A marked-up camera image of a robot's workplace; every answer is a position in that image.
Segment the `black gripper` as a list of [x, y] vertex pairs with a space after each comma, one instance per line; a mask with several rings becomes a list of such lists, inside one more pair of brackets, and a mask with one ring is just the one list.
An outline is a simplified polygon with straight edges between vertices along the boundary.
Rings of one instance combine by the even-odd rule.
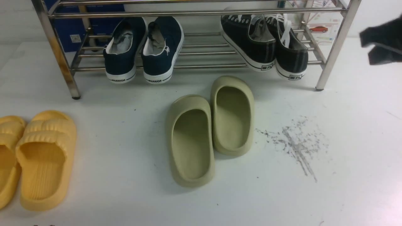
[[384, 65], [402, 62], [402, 16], [360, 32], [363, 48], [374, 45], [368, 53], [369, 64]]

